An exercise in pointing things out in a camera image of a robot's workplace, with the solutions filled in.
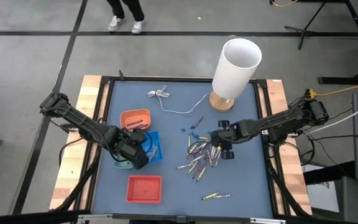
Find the red tray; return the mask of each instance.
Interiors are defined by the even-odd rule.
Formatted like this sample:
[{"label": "red tray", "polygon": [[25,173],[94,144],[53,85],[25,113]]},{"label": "red tray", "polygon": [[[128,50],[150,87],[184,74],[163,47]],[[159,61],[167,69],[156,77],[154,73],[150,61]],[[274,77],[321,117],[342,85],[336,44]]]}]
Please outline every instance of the red tray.
[{"label": "red tray", "polygon": [[128,179],[128,203],[160,203],[161,176],[131,175]]}]

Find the wooden frame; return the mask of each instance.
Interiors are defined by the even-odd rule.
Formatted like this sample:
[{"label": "wooden frame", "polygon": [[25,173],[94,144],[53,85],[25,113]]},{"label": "wooden frame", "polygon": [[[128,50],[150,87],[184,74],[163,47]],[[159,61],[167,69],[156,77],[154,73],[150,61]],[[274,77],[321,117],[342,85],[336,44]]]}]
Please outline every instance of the wooden frame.
[{"label": "wooden frame", "polygon": [[[100,75],[85,75],[78,97],[76,109],[80,110],[87,116],[92,117],[96,99],[98,97],[98,91],[101,84]],[[270,99],[270,107],[272,113],[278,113],[287,109],[287,101],[285,99],[284,89],[281,80],[266,80],[268,97]],[[104,106],[106,104],[106,98],[108,95],[108,85],[104,86],[102,100],[99,108],[98,119],[103,117]],[[267,109],[265,105],[265,96],[262,88],[259,88],[259,95],[262,104],[263,115],[267,115]],[[70,133],[68,141],[73,141],[79,138],[78,133]],[[295,140],[292,138],[287,139],[288,142],[295,144]],[[64,199],[70,194],[80,178],[81,166],[85,158],[86,141],[79,141],[65,149],[63,154],[62,164],[55,184],[55,190],[53,191],[50,208],[56,208]],[[96,145],[92,146],[91,156],[89,163],[93,159],[94,150]],[[311,214],[311,207],[306,191],[305,181],[303,180],[302,169],[300,165],[298,151],[290,145],[283,145],[280,147],[281,166],[283,170],[283,176],[285,184],[295,200],[301,205],[303,210]],[[80,209],[85,208],[85,202],[88,194],[89,183],[86,184],[83,195],[81,197]],[[280,190],[275,185],[275,195],[277,199],[278,213],[284,214],[284,206],[282,195]]]}]

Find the tripod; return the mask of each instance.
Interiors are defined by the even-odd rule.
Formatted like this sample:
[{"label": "tripod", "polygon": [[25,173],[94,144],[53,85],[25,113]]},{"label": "tripod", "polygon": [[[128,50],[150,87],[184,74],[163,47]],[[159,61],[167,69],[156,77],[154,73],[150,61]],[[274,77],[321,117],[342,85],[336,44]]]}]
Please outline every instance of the tripod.
[{"label": "tripod", "polygon": [[308,31],[308,28],[309,28],[310,24],[313,22],[313,20],[316,18],[317,14],[320,12],[320,10],[324,7],[324,5],[326,3],[327,3],[326,1],[322,3],[320,8],[318,8],[317,12],[314,14],[314,16],[311,18],[311,20],[308,22],[308,24],[306,25],[306,27],[304,29],[299,29],[299,28],[290,27],[290,26],[284,26],[284,28],[286,28],[286,29],[301,32],[301,37],[299,39],[299,44],[298,44],[298,50],[302,49],[303,39],[305,38],[305,36],[312,36],[313,35],[314,32],[313,31]]}]

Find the orange container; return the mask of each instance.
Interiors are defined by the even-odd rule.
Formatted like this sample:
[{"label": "orange container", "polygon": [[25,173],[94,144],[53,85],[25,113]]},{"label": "orange container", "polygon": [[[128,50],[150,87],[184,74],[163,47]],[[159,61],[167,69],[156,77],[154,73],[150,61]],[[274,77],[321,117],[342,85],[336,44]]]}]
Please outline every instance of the orange container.
[{"label": "orange container", "polygon": [[146,130],[151,123],[150,111],[148,109],[124,111],[119,120],[122,128]]}]

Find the lamp shade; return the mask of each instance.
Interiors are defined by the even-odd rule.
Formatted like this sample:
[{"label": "lamp shade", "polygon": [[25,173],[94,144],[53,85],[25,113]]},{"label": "lamp shade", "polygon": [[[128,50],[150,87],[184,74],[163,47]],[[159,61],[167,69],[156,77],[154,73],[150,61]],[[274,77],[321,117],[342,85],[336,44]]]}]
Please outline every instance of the lamp shade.
[{"label": "lamp shade", "polygon": [[225,99],[239,97],[261,60],[262,52],[252,41],[246,39],[227,41],[223,46],[212,81],[214,92]]}]

